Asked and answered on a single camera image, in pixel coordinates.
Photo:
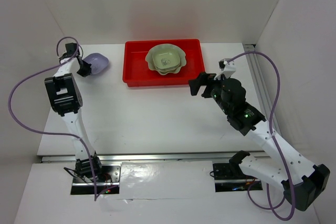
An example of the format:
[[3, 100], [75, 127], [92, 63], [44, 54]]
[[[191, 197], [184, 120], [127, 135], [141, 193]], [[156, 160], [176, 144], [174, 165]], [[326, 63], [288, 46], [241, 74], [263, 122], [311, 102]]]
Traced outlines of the purple square plate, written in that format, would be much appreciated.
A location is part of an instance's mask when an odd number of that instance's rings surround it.
[[90, 65], [91, 75], [97, 75], [109, 65], [109, 59], [100, 53], [92, 53], [84, 58], [84, 62]]

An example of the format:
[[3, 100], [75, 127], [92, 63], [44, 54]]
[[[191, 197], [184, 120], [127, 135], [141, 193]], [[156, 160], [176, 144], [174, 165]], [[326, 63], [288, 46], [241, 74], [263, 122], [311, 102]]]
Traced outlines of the brown square plate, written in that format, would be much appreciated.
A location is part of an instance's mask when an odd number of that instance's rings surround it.
[[169, 68], [155, 68], [156, 71], [166, 73], [166, 72], [172, 72], [175, 71], [178, 67], [169, 67]]

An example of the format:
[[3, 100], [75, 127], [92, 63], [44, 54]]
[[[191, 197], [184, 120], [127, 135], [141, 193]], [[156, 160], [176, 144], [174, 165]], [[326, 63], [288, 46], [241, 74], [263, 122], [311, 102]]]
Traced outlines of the green square plate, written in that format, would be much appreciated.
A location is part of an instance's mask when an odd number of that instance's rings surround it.
[[174, 48], [160, 48], [154, 50], [152, 60], [155, 68], [178, 67], [181, 63], [178, 50]]

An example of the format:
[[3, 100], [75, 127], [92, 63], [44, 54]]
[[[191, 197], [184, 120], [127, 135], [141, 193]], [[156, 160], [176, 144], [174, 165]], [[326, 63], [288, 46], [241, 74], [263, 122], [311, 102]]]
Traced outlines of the large green scalloped bowl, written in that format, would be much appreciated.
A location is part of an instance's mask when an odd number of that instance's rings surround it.
[[160, 75], [177, 74], [187, 64], [186, 53], [173, 44], [159, 44], [152, 47], [145, 57], [148, 68]]

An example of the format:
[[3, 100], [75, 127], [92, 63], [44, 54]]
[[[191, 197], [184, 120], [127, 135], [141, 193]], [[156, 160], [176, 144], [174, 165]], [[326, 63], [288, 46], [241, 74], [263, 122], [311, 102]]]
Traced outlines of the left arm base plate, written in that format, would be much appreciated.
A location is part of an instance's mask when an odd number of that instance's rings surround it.
[[[71, 195], [93, 195], [94, 184], [92, 177], [80, 177], [72, 169]], [[103, 165], [102, 173], [96, 176], [97, 193], [101, 195], [116, 195], [120, 192], [121, 165]]]

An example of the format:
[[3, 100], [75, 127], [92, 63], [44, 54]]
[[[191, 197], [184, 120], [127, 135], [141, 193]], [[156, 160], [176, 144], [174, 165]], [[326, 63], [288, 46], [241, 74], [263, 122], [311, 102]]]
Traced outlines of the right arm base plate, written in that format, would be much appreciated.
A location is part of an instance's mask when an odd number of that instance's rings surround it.
[[209, 175], [214, 179], [217, 193], [247, 191], [249, 186], [251, 186], [250, 190], [262, 190], [263, 188], [259, 179], [242, 173], [235, 174], [229, 163], [214, 163]]

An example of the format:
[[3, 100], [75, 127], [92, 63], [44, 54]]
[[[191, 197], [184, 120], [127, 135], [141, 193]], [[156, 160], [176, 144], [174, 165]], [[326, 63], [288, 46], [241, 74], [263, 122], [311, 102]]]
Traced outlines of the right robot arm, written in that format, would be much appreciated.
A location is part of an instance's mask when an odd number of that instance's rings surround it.
[[265, 116], [246, 101], [246, 90], [237, 79], [217, 80], [215, 74], [202, 72], [188, 85], [192, 96], [204, 86], [202, 97], [212, 98], [235, 130], [250, 138], [278, 163], [278, 166], [271, 166], [249, 152], [239, 151], [229, 160], [230, 174], [235, 178], [244, 174], [259, 178], [282, 190], [285, 199], [297, 210], [306, 211], [325, 190], [330, 170], [324, 164], [316, 165], [305, 158], [271, 129]]

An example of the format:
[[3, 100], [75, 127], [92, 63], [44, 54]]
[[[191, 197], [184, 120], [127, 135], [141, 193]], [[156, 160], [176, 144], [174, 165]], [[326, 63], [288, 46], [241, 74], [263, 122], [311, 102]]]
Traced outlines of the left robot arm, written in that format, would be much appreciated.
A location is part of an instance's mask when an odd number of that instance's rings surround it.
[[75, 170], [77, 177], [88, 178], [93, 182], [103, 177], [100, 159], [89, 141], [82, 119], [83, 99], [75, 78], [71, 73], [73, 63], [79, 63], [79, 73], [91, 73], [90, 64], [80, 55], [81, 46], [72, 42], [65, 45], [66, 52], [60, 57], [61, 66], [57, 72], [44, 80], [51, 108], [65, 122], [75, 149]]

